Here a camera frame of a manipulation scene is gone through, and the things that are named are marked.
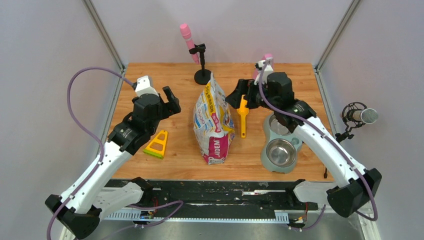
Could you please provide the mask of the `yellow plastic scoop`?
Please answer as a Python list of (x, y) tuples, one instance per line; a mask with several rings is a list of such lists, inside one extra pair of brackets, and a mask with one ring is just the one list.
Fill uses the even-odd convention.
[(240, 117), (240, 137), (245, 139), (247, 136), (247, 115), (249, 114), (249, 109), (247, 108), (247, 100), (244, 99), (244, 95), (241, 97), (240, 107), (237, 109), (237, 113)]

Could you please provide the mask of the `pet food bag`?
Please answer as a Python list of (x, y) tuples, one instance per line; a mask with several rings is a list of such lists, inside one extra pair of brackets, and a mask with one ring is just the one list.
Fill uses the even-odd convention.
[(210, 75), (193, 109), (193, 130), (200, 153), (208, 165), (223, 164), (236, 136), (225, 93)]

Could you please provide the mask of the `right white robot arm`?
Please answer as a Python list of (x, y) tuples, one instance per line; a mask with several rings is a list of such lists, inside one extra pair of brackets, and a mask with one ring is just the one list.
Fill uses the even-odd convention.
[(274, 72), (266, 81), (239, 79), (225, 101), (239, 109), (241, 100), (248, 109), (263, 107), (273, 111), (277, 121), (291, 134), (304, 142), (325, 165), (334, 179), (334, 186), (303, 181), (285, 195), (286, 204), (298, 209), (305, 202), (329, 205), (341, 217), (353, 213), (365, 217), (359, 210), (370, 203), (373, 217), (379, 217), (375, 195), (382, 180), (376, 169), (367, 169), (355, 160), (327, 131), (316, 112), (303, 100), (295, 97), (292, 80), (284, 72)]

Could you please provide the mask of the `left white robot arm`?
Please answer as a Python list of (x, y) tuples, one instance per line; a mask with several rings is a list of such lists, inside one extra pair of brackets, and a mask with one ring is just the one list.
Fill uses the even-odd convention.
[(85, 172), (63, 193), (46, 199), (53, 216), (78, 240), (91, 235), (110, 214), (133, 204), (146, 207), (152, 203), (153, 187), (141, 177), (114, 191), (101, 191), (115, 172), (151, 140), (161, 120), (181, 112), (171, 88), (165, 86), (163, 91), (167, 102), (152, 91), (138, 93), (132, 100), (133, 111), (113, 128)]

